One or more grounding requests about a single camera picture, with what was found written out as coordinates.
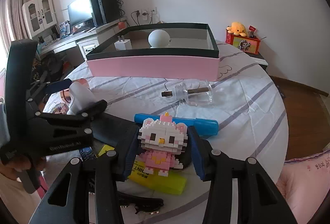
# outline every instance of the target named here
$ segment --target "white cabinet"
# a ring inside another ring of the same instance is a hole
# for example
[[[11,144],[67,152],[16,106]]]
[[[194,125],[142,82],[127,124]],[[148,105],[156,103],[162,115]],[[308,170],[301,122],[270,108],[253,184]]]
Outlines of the white cabinet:
[[[82,56],[87,60],[86,55],[92,51],[94,48],[99,46],[99,41],[97,37],[87,38],[77,42]]]
[[[29,38],[57,23],[52,0],[31,0],[24,3],[22,14]]]

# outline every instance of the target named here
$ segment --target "blue marker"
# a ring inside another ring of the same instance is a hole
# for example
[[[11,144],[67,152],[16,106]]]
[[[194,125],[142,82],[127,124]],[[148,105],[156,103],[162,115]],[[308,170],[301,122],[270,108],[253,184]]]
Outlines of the blue marker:
[[[139,124],[143,124],[145,119],[151,118],[153,120],[159,120],[159,115],[151,115],[151,114],[144,114],[139,113],[135,114],[134,121]],[[216,136],[218,134],[219,124],[216,120],[209,120],[209,119],[186,119],[186,118],[175,118],[173,117],[173,122],[177,123],[184,123],[187,126],[193,125],[196,128],[196,131],[200,136]]]

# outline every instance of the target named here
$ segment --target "cardboard box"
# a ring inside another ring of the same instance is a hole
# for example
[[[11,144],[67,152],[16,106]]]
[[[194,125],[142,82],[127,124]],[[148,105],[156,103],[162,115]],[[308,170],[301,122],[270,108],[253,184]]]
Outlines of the cardboard box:
[[[235,46],[236,48],[242,50],[243,52],[252,53],[257,55],[260,40],[258,38],[242,37],[240,35],[236,36],[234,34],[228,33],[226,30],[226,43]]]

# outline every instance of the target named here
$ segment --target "window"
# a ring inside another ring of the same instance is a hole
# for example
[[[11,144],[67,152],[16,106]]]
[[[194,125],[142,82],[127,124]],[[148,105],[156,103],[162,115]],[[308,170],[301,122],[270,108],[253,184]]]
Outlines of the window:
[[[0,40],[0,71],[2,71],[7,65],[7,54]]]

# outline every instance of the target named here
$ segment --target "lego hello kitty figure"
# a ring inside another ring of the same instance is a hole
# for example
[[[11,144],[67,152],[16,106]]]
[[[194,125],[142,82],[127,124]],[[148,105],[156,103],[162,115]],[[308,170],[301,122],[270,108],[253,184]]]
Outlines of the lego hello kitty figure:
[[[187,147],[187,126],[184,123],[172,122],[168,113],[161,115],[159,120],[145,119],[138,139],[141,148],[146,150],[136,157],[146,163],[144,173],[153,174],[154,169],[159,169],[159,176],[168,176],[170,167],[183,169],[175,155]]]

